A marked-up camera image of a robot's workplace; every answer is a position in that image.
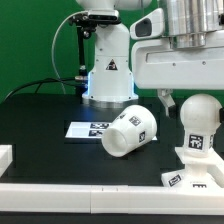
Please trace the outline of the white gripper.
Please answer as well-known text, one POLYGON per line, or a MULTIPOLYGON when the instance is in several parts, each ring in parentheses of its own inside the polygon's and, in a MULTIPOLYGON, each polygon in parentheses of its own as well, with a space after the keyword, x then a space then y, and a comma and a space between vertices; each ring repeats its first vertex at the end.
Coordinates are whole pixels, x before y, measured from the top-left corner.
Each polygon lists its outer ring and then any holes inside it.
POLYGON ((172 89, 224 89, 224 39, 205 47, 170 48, 167 39, 140 41, 132 48, 132 71, 140 89, 158 89, 167 117, 176 116, 172 89))

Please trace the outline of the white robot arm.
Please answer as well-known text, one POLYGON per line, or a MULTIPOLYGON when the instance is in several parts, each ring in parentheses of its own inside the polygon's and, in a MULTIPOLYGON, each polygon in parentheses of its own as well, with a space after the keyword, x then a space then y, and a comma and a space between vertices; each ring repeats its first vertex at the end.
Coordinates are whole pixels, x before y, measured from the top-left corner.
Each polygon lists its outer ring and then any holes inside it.
POLYGON ((166 113, 174 89, 224 89, 224 0, 76 0, 96 34, 86 102, 135 100, 155 89, 166 113))

